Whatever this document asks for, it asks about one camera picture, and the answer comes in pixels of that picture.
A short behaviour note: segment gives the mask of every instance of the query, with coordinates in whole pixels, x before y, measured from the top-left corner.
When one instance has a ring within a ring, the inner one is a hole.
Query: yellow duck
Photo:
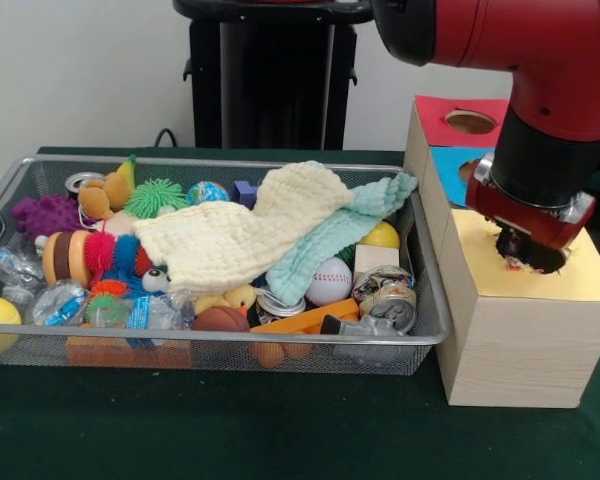
[[[196,315],[212,307],[231,307],[240,311],[245,317],[247,311],[256,302],[256,291],[251,285],[242,285],[228,290],[222,295],[210,295],[196,300]]]

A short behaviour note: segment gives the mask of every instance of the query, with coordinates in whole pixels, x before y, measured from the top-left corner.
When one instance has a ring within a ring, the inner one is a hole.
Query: mint green towel
[[[267,272],[271,291],[287,305],[295,305],[322,262],[358,242],[383,218],[400,209],[417,184],[415,177],[399,173],[395,178],[354,188],[353,202],[314,228]]]

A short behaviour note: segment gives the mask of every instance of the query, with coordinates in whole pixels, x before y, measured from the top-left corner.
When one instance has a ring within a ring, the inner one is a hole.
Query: cream towel
[[[251,282],[333,212],[353,200],[340,177],[316,162],[267,173],[253,211],[206,202],[134,222],[155,265],[166,265],[170,290],[209,295]]]

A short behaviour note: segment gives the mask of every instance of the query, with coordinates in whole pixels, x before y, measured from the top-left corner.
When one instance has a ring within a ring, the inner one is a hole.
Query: green spiky ball
[[[138,218],[155,218],[158,210],[170,206],[179,210],[189,206],[182,187],[164,178],[148,180],[139,185],[124,207],[125,211]]]

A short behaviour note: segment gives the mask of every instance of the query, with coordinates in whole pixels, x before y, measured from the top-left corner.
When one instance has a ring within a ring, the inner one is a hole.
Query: black cable
[[[160,146],[160,142],[162,141],[162,137],[164,137],[165,134],[169,135],[169,138],[171,139],[171,145],[174,148],[177,148],[178,147],[178,142],[176,141],[176,136],[168,128],[163,128],[162,130],[160,130],[160,133],[156,137],[156,141],[153,142],[153,146],[154,147],[159,147]]]

